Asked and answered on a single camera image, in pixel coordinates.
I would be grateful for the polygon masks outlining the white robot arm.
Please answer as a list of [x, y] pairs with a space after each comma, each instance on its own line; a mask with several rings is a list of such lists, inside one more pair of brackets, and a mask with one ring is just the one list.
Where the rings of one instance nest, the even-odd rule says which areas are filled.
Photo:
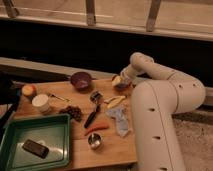
[[139, 52], [131, 55], [121, 77], [131, 82], [143, 73], [150, 78], [131, 94], [138, 171], [186, 171], [172, 116], [198, 108], [205, 87], [199, 79]]

